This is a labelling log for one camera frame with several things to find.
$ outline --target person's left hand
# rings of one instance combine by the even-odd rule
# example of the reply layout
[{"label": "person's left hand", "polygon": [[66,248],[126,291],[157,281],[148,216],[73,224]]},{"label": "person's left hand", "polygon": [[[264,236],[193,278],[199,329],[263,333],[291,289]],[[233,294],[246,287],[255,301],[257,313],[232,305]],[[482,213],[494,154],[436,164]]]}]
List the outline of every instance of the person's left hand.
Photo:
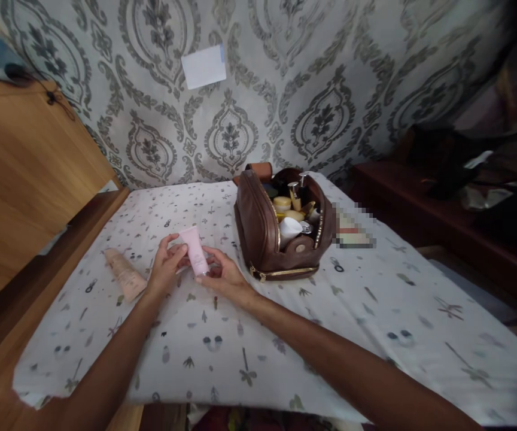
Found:
[{"label": "person's left hand", "polygon": [[149,286],[155,289],[169,288],[175,279],[177,269],[191,264],[188,257],[185,257],[187,244],[175,244],[169,248],[169,243],[178,237],[178,233],[172,233],[161,240],[151,269]]}]

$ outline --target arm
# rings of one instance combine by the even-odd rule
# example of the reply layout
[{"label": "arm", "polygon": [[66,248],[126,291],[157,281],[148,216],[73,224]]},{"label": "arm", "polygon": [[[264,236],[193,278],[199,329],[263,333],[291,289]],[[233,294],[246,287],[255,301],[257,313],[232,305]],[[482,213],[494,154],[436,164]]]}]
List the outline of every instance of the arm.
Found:
[{"label": "arm", "polygon": [[175,285],[177,267],[188,265],[186,244],[167,250],[177,238],[175,233],[161,241],[145,293],[67,399],[61,430],[104,430],[123,402],[145,337]]},{"label": "arm", "polygon": [[211,269],[211,277],[197,281],[282,338],[379,429],[482,429],[457,407],[378,356],[255,292],[220,250],[203,249],[220,267]]}]

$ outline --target finger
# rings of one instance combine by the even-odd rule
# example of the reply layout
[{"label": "finger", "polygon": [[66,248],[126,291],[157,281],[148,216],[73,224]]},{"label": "finger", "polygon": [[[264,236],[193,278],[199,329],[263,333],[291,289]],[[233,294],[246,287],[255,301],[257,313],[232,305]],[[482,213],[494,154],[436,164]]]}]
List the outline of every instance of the finger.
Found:
[{"label": "finger", "polygon": [[213,266],[209,270],[209,277],[212,278],[221,278],[223,274],[223,268],[221,266]]},{"label": "finger", "polygon": [[165,250],[167,250],[167,248],[169,248],[169,243],[171,241],[174,241],[176,240],[177,238],[179,237],[179,234],[178,233],[172,233],[170,235],[167,235],[166,237],[164,237],[163,239],[161,239],[161,242],[159,244],[159,250],[161,248],[164,248]]},{"label": "finger", "polygon": [[177,267],[181,259],[187,254],[188,246],[187,244],[182,244],[181,248],[169,259],[169,262],[171,262],[171,265],[173,267]]},{"label": "finger", "polygon": [[203,250],[205,250],[209,254],[212,254],[218,260],[218,262],[223,266],[225,266],[225,264],[228,261],[230,261],[229,257],[226,254],[224,254],[222,251],[220,251],[218,248],[212,248],[212,247],[207,247],[206,245],[203,245]]},{"label": "finger", "polygon": [[178,237],[178,233],[172,233],[161,239],[161,242],[159,243],[159,249],[157,250],[157,254],[155,255],[154,265],[163,264],[163,261],[169,256],[169,250],[167,250],[169,248],[169,243],[171,241],[174,241]]},{"label": "finger", "polygon": [[179,260],[179,264],[177,265],[177,268],[182,268],[183,266],[190,266],[191,261],[188,259],[188,257],[183,257],[181,260]]},{"label": "finger", "polygon": [[211,278],[211,277],[197,277],[194,279],[197,283],[202,284],[205,287],[210,287],[211,289],[219,289],[221,285],[224,283],[224,280],[220,278]]},{"label": "finger", "polygon": [[173,245],[169,250],[167,250],[168,255],[172,256],[173,254],[175,254],[179,250],[179,248],[181,248],[181,246],[182,246],[182,244]]}]

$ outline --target white paper note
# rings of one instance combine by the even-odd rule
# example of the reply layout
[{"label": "white paper note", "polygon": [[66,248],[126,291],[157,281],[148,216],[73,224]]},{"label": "white paper note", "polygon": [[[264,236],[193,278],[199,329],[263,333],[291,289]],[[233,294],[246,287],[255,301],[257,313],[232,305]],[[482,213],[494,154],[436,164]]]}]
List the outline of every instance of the white paper note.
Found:
[{"label": "white paper note", "polygon": [[193,90],[227,78],[223,44],[189,54],[181,58],[187,88]]}]

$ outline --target wooden furniture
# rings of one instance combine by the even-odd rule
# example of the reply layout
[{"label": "wooden furniture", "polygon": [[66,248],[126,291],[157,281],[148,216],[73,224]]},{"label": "wooden furniture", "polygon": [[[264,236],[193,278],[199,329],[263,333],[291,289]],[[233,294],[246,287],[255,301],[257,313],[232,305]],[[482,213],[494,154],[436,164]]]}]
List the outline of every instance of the wooden furniture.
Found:
[{"label": "wooden furniture", "polygon": [[[49,105],[38,83],[27,89],[0,83],[0,430],[48,430],[60,420],[65,400],[40,411],[28,407],[11,388],[13,370],[59,290],[129,194],[63,103]],[[109,180],[118,190],[98,193]],[[67,223],[48,255],[36,256]],[[110,429],[137,429],[141,414],[142,407],[122,406]]]},{"label": "wooden furniture", "polygon": [[458,201],[426,196],[429,184],[392,161],[352,169],[350,198],[369,209],[414,247],[442,245],[517,299],[517,249],[472,228],[476,214]]},{"label": "wooden furniture", "polygon": [[47,100],[0,83],[0,290],[116,178],[66,99]]}]

